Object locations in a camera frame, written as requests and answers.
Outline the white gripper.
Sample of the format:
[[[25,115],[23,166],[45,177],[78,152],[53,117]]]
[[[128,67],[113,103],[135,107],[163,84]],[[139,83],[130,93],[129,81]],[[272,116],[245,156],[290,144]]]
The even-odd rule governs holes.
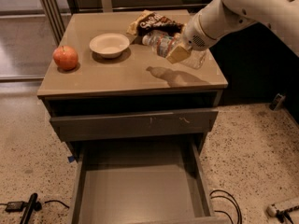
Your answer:
[[[191,17],[186,24],[181,34],[183,44],[175,45],[173,49],[169,51],[166,59],[170,63],[179,63],[188,59],[191,56],[192,50],[203,51],[214,46],[218,40],[209,37],[203,30],[200,23],[201,14],[197,13]]]

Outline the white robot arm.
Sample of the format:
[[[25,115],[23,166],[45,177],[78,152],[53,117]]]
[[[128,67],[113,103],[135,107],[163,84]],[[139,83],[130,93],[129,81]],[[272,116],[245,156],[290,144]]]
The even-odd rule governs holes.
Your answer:
[[[191,17],[166,59],[179,63],[257,22],[299,55],[299,0],[212,0]]]

